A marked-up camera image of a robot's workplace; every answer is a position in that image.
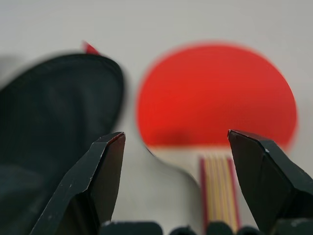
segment black cover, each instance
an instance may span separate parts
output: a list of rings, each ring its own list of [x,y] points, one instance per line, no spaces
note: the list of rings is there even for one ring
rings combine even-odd
[[[123,75],[111,59],[60,56],[0,92],[0,234],[27,234],[64,174],[121,108]]]

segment paddle handle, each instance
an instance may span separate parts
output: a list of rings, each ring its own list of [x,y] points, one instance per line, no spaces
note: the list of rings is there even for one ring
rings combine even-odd
[[[233,160],[201,158],[200,173],[204,228],[212,221],[223,221],[237,232],[240,218]]]

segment white surface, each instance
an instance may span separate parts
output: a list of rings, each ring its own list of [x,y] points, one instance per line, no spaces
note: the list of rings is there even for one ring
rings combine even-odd
[[[300,125],[290,156],[313,175],[312,8],[309,0],[1,0],[1,84],[21,65],[79,49],[82,40],[119,62],[128,92],[117,130],[127,140],[113,218],[155,220],[165,232],[190,224],[200,233],[198,187],[154,159],[138,136],[134,102],[140,79],[154,59],[184,43],[215,39],[253,47],[279,68],[294,92]],[[243,223],[252,223],[244,204],[241,211]]]

